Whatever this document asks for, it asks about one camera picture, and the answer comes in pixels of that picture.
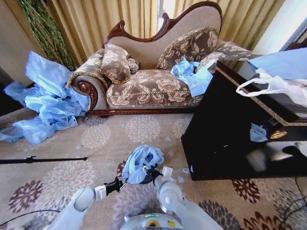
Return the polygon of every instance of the cable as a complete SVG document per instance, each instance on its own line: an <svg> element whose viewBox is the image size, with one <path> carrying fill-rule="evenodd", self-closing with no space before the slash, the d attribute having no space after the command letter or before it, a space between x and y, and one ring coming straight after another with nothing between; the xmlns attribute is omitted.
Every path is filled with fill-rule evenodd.
<svg viewBox="0 0 307 230"><path fill-rule="evenodd" d="M19 217L23 217L23 216L25 216L25 215L32 214L32 213L36 213L36 212L58 212L58 213L60 213L61 211L52 210L52 209L44 209L44 210L38 210L38 211L32 211L32 212L24 213L24 214L22 214L22 215L20 215L20 216L14 217L14 218L12 218L12 219L10 219L10 220L8 220L8 221L6 221L6 222L0 224L0 227L1 227L2 225L7 224L8 222L11 222L12 220L15 220L15 219L19 218Z"/></svg>
<svg viewBox="0 0 307 230"><path fill-rule="evenodd" d="M288 208L286 208L286 210L285 210L284 213L283 213L284 218L283 218L282 223L280 223L280 226L284 226L285 223L286 223L286 221L288 220L288 218L289 218L290 216L292 216L294 213L296 213L296 212L302 210L303 208L307 207L307 201L306 201L307 195L303 195L303 193L302 193L300 187L298 186L297 177L295 177L295 183L296 183L296 186L297 186L297 188L298 188L298 190L299 190L299 192L300 192L302 198L296 199L296 200L292 201L292 203L288 206ZM305 205L302 205L301 207L299 207L299 208L297 208L297 209L291 211L291 212L289 213L289 215L286 215L286 213L290 210L291 206L292 206L295 202L301 201L301 200L303 200L303 201L305 202Z"/></svg>

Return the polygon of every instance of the blue plastic bag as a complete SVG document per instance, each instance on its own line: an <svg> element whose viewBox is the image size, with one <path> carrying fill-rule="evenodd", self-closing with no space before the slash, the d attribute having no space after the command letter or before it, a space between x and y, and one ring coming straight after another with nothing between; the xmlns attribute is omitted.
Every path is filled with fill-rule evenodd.
<svg viewBox="0 0 307 230"><path fill-rule="evenodd" d="M189 62L186 57L183 57L183 61L177 63L172 67L171 74L173 75L193 75L194 67L200 65L197 61Z"/></svg>
<svg viewBox="0 0 307 230"><path fill-rule="evenodd" d="M30 51L28 62L25 66L26 76L39 86L55 94L58 97L65 98L65 84L71 71L65 66L42 58L33 51Z"/></svg>
<svg viewBox="0 0 307 230"><path fill-rule="evenodd" d="M32 87L27 89L24 85L19 82L12 82L4 88L4 92L20 104L25 106L25 98L30 95L41 95L39 89Z"/></svg>
<svg viewBox="0 0 307 230"><path fill-rule="evenodd" d="M143 165L147 165L150 168L155 164L162 164L163 161L164 157L160 149L148 145L139 146L129 156L124 166L122 177L126 178L130 184L139 184L146 176L143 171Z"/></svg>
<svg viewBox="0 0 307 230"><path fill-rule="evenodd" d="M251 128L249 131L250 140L254 142L264 142L267 141L267 131L261 126L251 123Z"/></svg>
<svg viewBox="0 0 307 230"><path fill-rule="evenodd" d="M24 137L23 130L16 127L5 128L0 131L0 140L6 142L15 142Z"/></svg>
<svg viewBox="0 0 307 230"><path fill-rule="evenodd" d="M36 83L35 86L28 89L13 82L5 88L5 92L38 112L39 116L15 122L13 127L0 131L0 140L14 142L25 137L31 144L37 145L54 135L56 130L77 126L76 116L85 115L89 97L78 94L72 88L65 89L70 74L63 65L30 52L26 75Z"/></svg>
<svg viewBox="0 0 307 230"><path fill-rule="evenodd" d="M257 69L264 69L271 76L285 80L307 79L307 48L293 49L267 54L248 62Z"/></svg>
<svg viewBox="0 0 307 230"><path fill-rule="evenodd" d="M179 76L178 80L183 81L189 87L192 97L204 94L208 88L209 83L212 80L212 74L202 67L192 76Z"/></svg>

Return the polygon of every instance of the floral carpet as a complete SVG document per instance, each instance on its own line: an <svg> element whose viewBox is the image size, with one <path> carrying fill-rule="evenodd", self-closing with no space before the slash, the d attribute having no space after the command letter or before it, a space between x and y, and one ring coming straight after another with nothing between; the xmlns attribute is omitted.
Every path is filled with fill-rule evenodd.
<svg viewBox="0 0 307 230"><path fill-rule="evenodd" d="M0 129L35 113L28 109L0 117ZM172 178L184 196L199 204L225 230L306 230L307 208L302 193L306 178L192 181L180 137L192 114L80 117L79 126L57 132L37 146L25 139L0 142L2 159L88 157L63 161L0 166L0 224L43 209L63 210L78 188L95 187L120 175L130 153L142 144L159 147L163 165L174 168ZM92 205L83 230L119 229L124 216L162 212L154 185L127 185L121 193ZM0 226L40 230L57 212L36 212Z"/></svg>

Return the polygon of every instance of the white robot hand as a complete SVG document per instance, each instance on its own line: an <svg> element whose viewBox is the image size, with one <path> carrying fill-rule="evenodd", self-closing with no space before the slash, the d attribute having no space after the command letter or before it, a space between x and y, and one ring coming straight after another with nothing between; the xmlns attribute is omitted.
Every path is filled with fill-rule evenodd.
<svg viewBox="0 0 307 230"><path fill-rule="evenodd" d="M204 210L182 195L179 186L158 176L154 181L160 203L173 211L180 219L184 230L223 230Z"/></svg>

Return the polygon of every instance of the chaise lounge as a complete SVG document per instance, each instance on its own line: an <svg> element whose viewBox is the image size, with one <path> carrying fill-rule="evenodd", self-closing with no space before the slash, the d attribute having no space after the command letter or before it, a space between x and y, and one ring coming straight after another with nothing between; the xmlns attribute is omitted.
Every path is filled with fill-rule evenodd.
<svg viewBox="0 0 307 230"><path fill-rule="evenodd" d="M131 36L124 29L124 21L119 22L107 37L106 46L119 46L127 51L129 57L141 63L136 68L140 69L135 73L132 71L127 81L108 79L107 73L101 70L105 45L73 73L67 87L72 86L75 91L90 96L89 114L106 116L195 111L202 95L192 97L188 86L177 80L178 76L172 75L170 70L184 56L189 61L200 61L201 65L206 63L209 54L217 57L216 51L220 51L217 47L222 26L221 8L214 2L203 1L192 5L177 18L170 19L166 13L163 18L161 29L151 38ZM246 55L247 50L237 48L228 47L228 51L239 50L242 56L250 55Z"/></svg>

